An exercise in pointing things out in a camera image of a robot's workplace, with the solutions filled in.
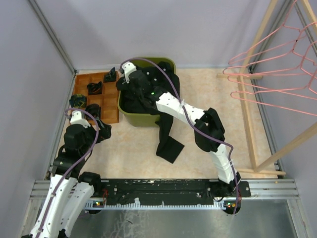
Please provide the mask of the pink hanger of grey shirt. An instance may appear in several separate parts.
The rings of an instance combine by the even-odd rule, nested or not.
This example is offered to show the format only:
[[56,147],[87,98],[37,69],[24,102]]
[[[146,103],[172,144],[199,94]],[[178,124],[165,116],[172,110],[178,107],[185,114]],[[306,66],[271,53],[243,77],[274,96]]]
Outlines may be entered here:
[[252,103],[291,112],[317,116],[317,77],[294,74],[269,76],[256,80],[254,75],[230,75],[228,81],[238,85],[230,96],[244,103]]

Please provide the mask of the pink hanger of white shirt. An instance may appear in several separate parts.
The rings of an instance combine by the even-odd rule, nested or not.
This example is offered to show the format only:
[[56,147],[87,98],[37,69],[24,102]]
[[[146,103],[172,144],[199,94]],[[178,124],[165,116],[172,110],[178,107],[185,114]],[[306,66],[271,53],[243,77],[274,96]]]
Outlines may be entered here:
[[252,62],[238,69],[246,78],[260,78],[260,93],[283,93],[292,96],[317,98],[317,42],[309,43],[303,37],[270,47],[252,55]]

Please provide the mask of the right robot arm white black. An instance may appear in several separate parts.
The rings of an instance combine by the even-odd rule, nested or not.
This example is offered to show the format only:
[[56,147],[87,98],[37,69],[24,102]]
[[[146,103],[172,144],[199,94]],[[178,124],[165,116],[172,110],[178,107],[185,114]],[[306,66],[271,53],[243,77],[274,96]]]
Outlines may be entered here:
[[157,122],[163,142],[160,156],[173,162],[184,147],[169,135],[177,119],[192,128],[196,146],[211,157],[218,176],[218,193],[223,196],[238,193],[241,178],[234,168],[233,147],[225,141],[225,129],[217,111],[196,108],[181,100],[179,79],[165,68],[121,69],[119,72],[116,87],[127,95],[128,107],[160,116]]

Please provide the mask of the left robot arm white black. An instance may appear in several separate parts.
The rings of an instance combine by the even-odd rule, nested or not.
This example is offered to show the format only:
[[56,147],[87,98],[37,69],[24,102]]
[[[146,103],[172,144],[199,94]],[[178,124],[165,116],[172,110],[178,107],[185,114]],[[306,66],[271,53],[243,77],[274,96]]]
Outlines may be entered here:
[[101,176],[81,172],[96,144],[111,137],[111,126],[99,117],[94,128],[80,111],[74,111],[53,162],[50,187],[28,238],[68,238],[85,203],[103,191]]

